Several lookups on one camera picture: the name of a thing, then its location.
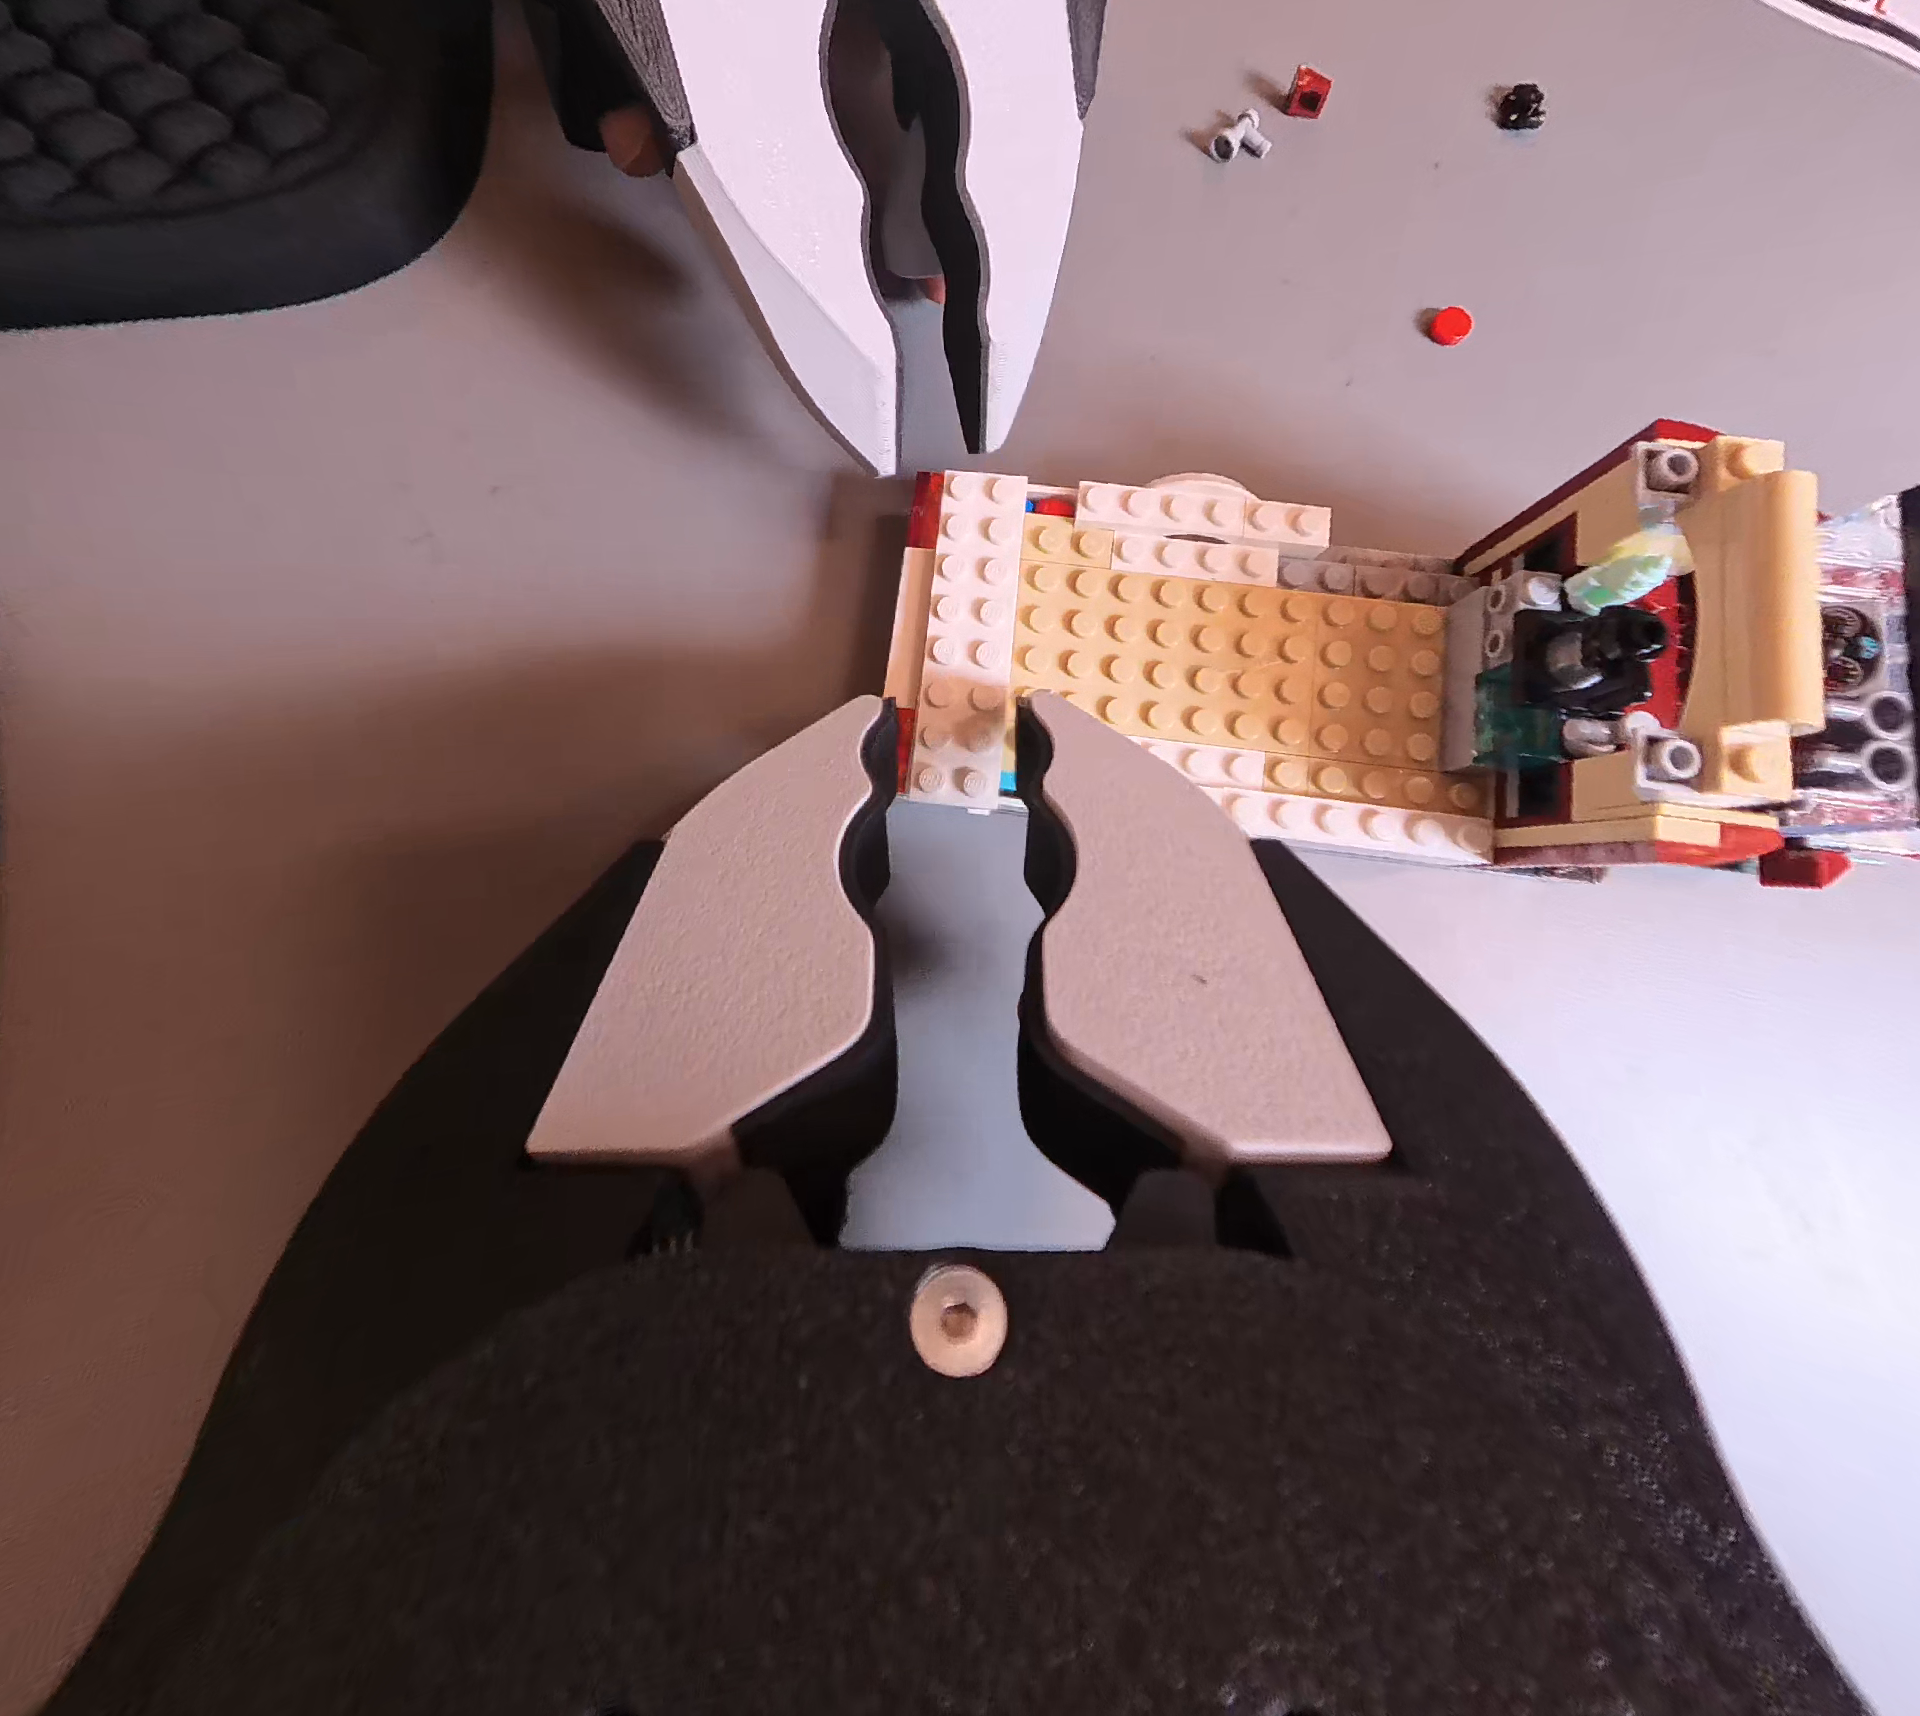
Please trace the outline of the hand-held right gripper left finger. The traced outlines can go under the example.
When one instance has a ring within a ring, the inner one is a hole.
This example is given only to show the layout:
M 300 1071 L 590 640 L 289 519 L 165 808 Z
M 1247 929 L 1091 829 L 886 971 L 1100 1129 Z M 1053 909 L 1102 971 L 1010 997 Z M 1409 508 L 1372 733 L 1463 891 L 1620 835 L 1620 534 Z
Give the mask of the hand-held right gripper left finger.
M 895 701 L 851 693 L 665 829 L 527 1158 L 778 1163 L 794 1107 L 895 1038 L 871 929 L 895 753 Z

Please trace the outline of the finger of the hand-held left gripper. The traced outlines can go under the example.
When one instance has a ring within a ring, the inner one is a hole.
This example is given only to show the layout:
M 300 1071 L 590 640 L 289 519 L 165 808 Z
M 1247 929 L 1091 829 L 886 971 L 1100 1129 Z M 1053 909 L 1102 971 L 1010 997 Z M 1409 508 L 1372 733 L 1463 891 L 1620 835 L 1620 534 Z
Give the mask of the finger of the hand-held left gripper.
M 864 188 L 831 109 L 832 0 L 660 0 L 695 109 L 677 188 L 803 408 L 896 468 L 896 345 L 864 261 Z
M 972 444 L 1004 452 L 1040 358 L 1084 113 L 1072 98 L 1068 0 L 917 0 L 955 79 L 955 246 L 978 248 L 978 303 L 948 277 L 942 323 L 978 343 Z

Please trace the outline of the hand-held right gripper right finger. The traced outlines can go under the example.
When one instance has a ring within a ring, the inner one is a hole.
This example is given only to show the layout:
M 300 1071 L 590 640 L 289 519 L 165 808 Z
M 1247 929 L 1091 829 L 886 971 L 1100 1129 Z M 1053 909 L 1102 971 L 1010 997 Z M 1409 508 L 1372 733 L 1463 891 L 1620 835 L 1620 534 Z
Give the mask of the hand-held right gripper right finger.
M 1381 1163 L 1390 1124 L 1240 822 L 1068 693 L 1024 701 L 1040 1040 L 1193 1163 Z

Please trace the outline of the toy brick truck model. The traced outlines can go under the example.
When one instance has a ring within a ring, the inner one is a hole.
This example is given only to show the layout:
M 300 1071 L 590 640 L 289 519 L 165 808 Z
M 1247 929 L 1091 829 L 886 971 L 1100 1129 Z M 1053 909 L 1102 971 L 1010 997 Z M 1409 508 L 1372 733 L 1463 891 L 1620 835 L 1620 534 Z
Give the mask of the toy brick truck model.
M 1915 862 L 1915 489 L 1825 513 L 1786 444 L 1656 415 L 1432 560 L 1224 478 L 1028 485 L 1028 693 L 1258 843 L 1830 889 Z

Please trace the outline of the white long brick plate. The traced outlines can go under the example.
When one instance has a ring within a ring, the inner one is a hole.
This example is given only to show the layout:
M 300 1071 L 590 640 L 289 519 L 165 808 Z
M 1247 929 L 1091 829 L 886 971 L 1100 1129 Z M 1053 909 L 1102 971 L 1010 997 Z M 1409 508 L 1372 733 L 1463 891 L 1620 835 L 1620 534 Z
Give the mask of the white long brick plate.
M 896 788 L 988 817 L 1010 773 L 1028 478 L 917 478 L 896 564 Z

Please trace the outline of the black wrist rest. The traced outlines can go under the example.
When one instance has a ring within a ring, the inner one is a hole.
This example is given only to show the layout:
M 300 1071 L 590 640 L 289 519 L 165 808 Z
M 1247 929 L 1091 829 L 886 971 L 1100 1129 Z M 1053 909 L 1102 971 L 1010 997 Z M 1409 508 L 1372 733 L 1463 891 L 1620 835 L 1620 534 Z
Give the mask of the black wrist rest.
M 488 155 L 492 0 L 0 0 L 0 323 L 324 303 Z

